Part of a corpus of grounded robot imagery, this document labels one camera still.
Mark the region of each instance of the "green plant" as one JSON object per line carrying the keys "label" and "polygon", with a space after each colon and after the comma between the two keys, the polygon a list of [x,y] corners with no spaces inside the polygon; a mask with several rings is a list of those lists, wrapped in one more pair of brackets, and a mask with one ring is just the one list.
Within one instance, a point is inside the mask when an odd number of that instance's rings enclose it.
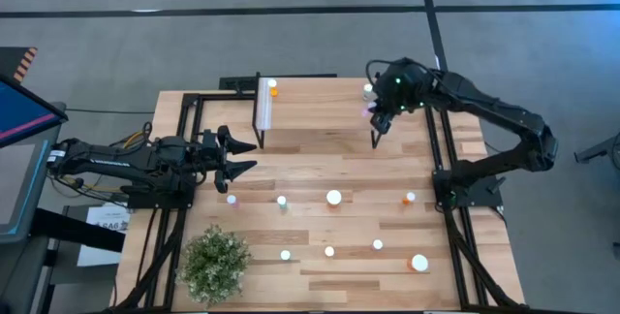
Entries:
{"label": "green plant", "polygon": [[241,276],[252,256],[244,240],[211,225],[185,245],[181,257],[177,281],[187,284],[191,300],[209,307],[241,292]]}

